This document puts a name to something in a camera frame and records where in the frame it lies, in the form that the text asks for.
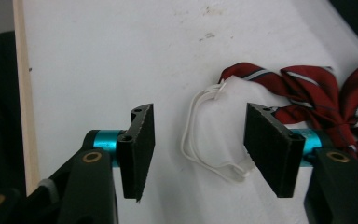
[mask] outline necktie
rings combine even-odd
[[[324,130],[334,146],[358,159],[358,68],[341,90],[328,67],[291,66],[281,76],[251,63],[237,63],[222,72],[219,82],[231,76],[253,81],[274,94],[287,97],[292,105],[276,108],[281,123],[309,121]]]

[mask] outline white cable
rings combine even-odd
[[[210,164],[200,155],[193,134],[195,119],[199,106],[207,100],[217,100],[225,85],[226,83],[222,81],[219,84],[208,87],[204,91],[200,91],[194,96],[188,111],[186,127],[182,136],[180,148],[183,155],[189,160],[205,167],[206,169],[216,173],[217,175],[220,175],[227,181],[240,183],[245,180],[245,177],[247,175],[249,175],[249,170],[247,168],[246,162],[241,161],[237,164],[234,162],[225,161],[222,162],[220,165]]]

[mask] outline red fabric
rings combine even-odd
[[[231,76],[253,81],[274,94],[285,96],[292,105],[279,108],[275,117],[292,124],[308,120],[314,129],[324,130],[335,147],[358,159],[358,69],[341,91],[329,68],[291,66],[281,76],[251,63],[237,63],[225,69],[220,81]]]

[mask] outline white table surface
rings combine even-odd
[[[80,148],[89,130],[127,129],[133,108],[154,103],[157,143],[140,204],[123,199],[114,171],[120,223],[307,223],[302,203],[310,168],[300,169],[293,199],[277,199],[257,169],[230,184],[187,161],[179,141],[192,96],[234,63],[273,71],[331,66],[341,85],[358,66],[358,38],[328,2],[23,4],[42,178]],[[198,144],[210,160],[245,157],[247,101],[285,104],[231,78],[222,99],[200,110]]]

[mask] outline black foam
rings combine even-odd
[[[153,105],[133,109],[131,119],[130,128],[117,140],[117,158],[124,198],[139,202],[156,144]]]
[[[292,133],[270,108],[248,104],[244,144],[255,165],[279,198],[293,197],[305,138]]]

